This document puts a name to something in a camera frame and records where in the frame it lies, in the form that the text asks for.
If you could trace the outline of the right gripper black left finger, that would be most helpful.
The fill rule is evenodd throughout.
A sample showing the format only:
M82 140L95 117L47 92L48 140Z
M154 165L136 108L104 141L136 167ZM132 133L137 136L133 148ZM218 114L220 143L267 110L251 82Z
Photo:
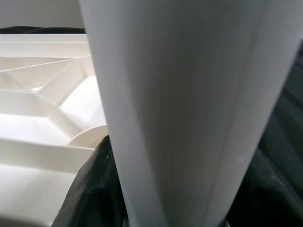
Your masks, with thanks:
M93 150L74 178L54 227L121 227L125 201L109 136Z

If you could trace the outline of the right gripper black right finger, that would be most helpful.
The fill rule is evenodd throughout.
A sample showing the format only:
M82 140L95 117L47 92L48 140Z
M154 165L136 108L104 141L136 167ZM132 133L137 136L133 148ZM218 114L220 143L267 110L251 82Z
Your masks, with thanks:
M231 227L301 227L303 200L257 149L227 215Z

